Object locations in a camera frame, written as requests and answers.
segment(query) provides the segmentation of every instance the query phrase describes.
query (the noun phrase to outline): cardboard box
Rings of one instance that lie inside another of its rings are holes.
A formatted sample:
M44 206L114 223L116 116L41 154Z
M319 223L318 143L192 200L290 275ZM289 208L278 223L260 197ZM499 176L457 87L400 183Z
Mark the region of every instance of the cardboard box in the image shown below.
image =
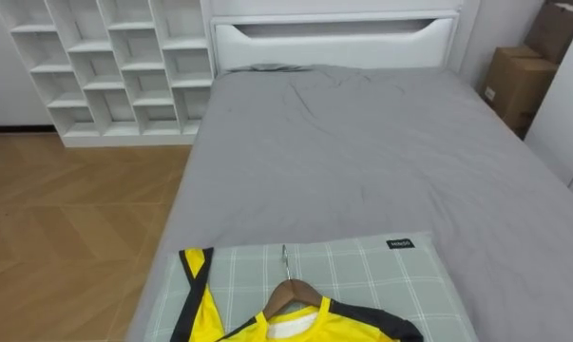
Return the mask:
M560 64L573 40L573 0L546 1L540 9L525 45L547 61Z
M528 128L558 66L529 47L498 47L481 96L512 128Z

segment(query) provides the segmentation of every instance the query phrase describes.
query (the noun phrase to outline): fabric label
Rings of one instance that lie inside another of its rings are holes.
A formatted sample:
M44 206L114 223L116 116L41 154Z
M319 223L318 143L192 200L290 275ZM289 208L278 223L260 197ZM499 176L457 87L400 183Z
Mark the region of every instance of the fabric label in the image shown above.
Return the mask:
M388 247L390 249L403 249L403 248L415 248L415 245L412 244L410 238L400 238L398 240L387 240Z

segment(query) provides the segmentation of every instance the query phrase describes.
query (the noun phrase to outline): plaid blanket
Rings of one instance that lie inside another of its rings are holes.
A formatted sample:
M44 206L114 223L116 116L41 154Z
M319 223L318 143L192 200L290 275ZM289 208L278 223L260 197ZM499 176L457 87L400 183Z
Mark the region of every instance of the plaid blanket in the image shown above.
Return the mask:
M387 241L401 238L410 239L414 248L390 249ZM429 342L477 341L429 235L389 234L286 248L292 277L309 282L322 295L408 319ZM261 311L286 278L281 249L275 244L215 250L209 286L226 332ZM169 341L189 292L176 253L164 279L145 341Z

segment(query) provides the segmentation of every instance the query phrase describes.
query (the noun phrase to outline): white headboard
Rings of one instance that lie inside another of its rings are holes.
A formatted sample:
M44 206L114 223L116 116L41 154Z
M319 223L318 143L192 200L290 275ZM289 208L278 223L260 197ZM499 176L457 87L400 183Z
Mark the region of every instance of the white headboard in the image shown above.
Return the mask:
M458 70L465 49L451 47L459 15L453 9L218 16L211 21L215 69L281 63Z

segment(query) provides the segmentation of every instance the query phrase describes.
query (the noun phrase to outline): baseboard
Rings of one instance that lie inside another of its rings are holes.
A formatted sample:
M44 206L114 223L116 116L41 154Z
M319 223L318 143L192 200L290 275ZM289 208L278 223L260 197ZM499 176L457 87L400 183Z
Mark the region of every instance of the baseboard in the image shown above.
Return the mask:
M0 134L8 133L56 133L56 127L54 127L52 124L1 125Z

